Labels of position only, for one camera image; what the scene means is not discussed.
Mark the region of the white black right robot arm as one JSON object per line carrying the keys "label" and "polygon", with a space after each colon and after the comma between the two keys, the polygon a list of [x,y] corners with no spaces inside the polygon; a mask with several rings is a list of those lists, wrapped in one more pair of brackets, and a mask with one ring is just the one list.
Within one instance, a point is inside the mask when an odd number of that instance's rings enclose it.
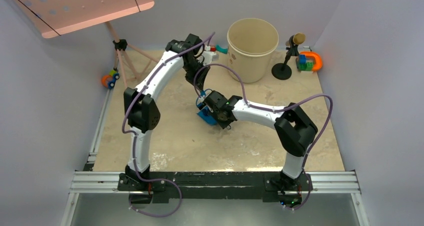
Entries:
{"label": "white black right robot arm", "polygon": [[202,95],[196,106],[223,129],[234,121],[253,122],[274,129],[286,151],[280,182],[288,190],[300,184],[307,150],[318,133],[317,126],[301,107],[295,107],[294,103],[288,106],[289,110],[284,106],[253,105],[241,96],[227,99],[215,90]]}

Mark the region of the blue hand brush black bristles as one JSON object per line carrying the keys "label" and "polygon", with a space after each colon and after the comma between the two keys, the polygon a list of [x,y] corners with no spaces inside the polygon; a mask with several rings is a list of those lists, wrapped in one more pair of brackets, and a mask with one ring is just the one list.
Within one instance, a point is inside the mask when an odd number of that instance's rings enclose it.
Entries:
{"label": "blue hand brush black bristles", "polygon": [[199,96],[196,99],[195,105],[196,107],[199,107],[201,103],[205,100],[205,98],[212,92],[210,88],[205,89],[200,92]]}

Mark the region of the blue plastic dustpan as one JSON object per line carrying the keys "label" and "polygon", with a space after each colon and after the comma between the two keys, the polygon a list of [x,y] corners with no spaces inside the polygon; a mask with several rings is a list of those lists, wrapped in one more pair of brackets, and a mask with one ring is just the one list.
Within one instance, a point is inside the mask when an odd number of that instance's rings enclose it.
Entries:
{"label": "blue plastic dustpan", "polygon": [[200,110],[197,115],[203,119],[207,124],[211,126],[215,126],[218,122],[213,118],[211,112],[207,106],[205,106],[202,110]]}

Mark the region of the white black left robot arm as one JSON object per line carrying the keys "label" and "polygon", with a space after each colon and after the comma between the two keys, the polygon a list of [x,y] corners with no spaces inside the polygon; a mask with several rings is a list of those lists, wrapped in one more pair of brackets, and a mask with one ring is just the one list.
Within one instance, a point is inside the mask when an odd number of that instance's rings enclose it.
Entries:
{"label": "white black left robot arm", "polygon": [[202,40],[189,34],[185,40],[170,41],[159,62],[135,88],[123,93],[124,119],[121,130],[131,135],[131,153],[125,174],[129,183],[138,191],[146,189],[150,178],[150,140],[153,129],[159,123],[161,113],[157,99],[173,76],[183,69],[186,81],[195,91],[203,91],[204,81],[210,69],[213,55],[205,50],[212,35]]}

